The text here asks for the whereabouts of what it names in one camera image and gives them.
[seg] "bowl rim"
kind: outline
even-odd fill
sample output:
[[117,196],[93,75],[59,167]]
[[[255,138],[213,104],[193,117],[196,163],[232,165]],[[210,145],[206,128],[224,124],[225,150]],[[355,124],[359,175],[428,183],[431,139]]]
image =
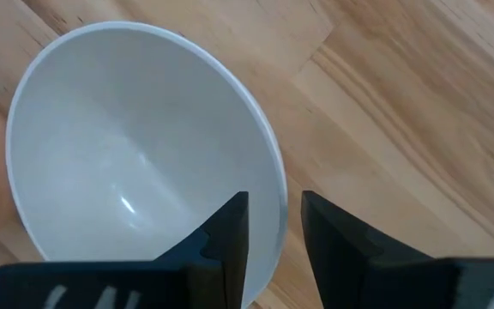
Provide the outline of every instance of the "bowl rim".
[[189,41],[183,36],[171,32],[169,30],[166,30],[164,28],[148,25],[145,23],[135,22],[135,21],[103,21],[103,22],[89,24],[71,30],[70,32],[53,40],[28,65],[24,75],[22,76],[16,88],[15,94],[11,101],[9,116],[8,116],[6,131],[5,131],[5,163],[7,166],[7,173],[8,173],[12,196],[15,201],[16,208],[22,220],[22,223],[24,224],[24,227],[27,230],[29,237],[32,239],[33,244],[41,254],[42,258],[45,261],[49,260],[49,258],[43,251],[43,248],[39,245],[39,242],[35,238],[35,235],[31,233],[32,231],[31,228],[29,227],[29,223],[26,220],[24,210],[22,209],[20,198],[18,196],[18,191],[15,185],[15,177],[13,175],[13,168],[12,168],[13,163],[11,160],[10,140],[13,133],[12,131],[13,131],[13,122],[15,119],[15,109],[16,106],[18,105],[19,100],[22,97],[22,91],[24,87],[26,87],[32,73],[37,69],[37,67],[47,58],[47,56],[49,56],[49,54],[55,51],[59,46],[65,44],[66,42],[70,41],[73,38],[79,37],[84,34],[94,33],[98,31],[123,30],[123,29],[148,33],[163,39],[167,39],[172,43],[182,46],[187,51],[194,53],[206,64],[209,64],[228,82],[229,85],[232,86],[234,91],[242,99],[245,105],[247,105],[251,113],[251,116],[256,121],[256,125],[258,126],[258,129],[264,136],[264,140],[272,156],[274,170],[278,179],[278,186],[279,186],[278,194],[280,200],[280,204],[279,204],[280,222],[279,222],[279,229],[277,235],[278,239],[274,248],[274,255],[272,257],[269,257],[274,259],[273,268],[268,271],[268,278],[265,280],[265,284],[262,287],[259,287],[259,290],[256,291],[255,294],[253,294],[251,299],[248,299],[247,302],[245,302],[244,300],[244,304],[245,303],[250,304],[256,300],[256,298],[262,293],[262,291],[270,283],[274,275],[275,269],[277,268],[280,259],[280,254],[281,251],[283,250],[283,245],[285,242],[285,233],[286,233],[286,224],[287,224],[287,186],[286,186],[286,173],[283,164],[283,159],[281,157],[280,147],[277,142],[277,138],[274,134],[274,131],[272,130],[272,127],[270,126],[270,123],[266,118],[266,115],[264,114],[261,107],[256,102],[256,99],[253,97],[253,95],[239,81],[239,79],[229,69],[227,69],[219,60],[217,60],[215,57],[209,54],[208,51],[205,51],[200,46]]

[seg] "wooden table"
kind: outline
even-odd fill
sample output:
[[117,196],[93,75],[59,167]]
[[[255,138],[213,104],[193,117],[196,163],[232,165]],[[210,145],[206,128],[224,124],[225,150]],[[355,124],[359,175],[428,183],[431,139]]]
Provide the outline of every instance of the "wooden table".
[[[45,45],[105,20],[206,48],[274,127],[289,232],[254,308],[321,306],[303,189],[431,255],[494,255],[494,0],[0,0],[0,112]],[[1,231],[0,264],[36,259]]]

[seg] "white bowl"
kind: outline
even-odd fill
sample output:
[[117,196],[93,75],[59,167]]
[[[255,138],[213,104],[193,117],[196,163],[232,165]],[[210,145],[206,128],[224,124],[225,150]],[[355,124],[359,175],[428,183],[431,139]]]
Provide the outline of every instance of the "white bowl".
[[188,40],[145,24],[48,45],[13,98],[6,141],[20,216],[46,260],[150,260],[250,193],[247,306],[286,230],[274,133],[247,89]]

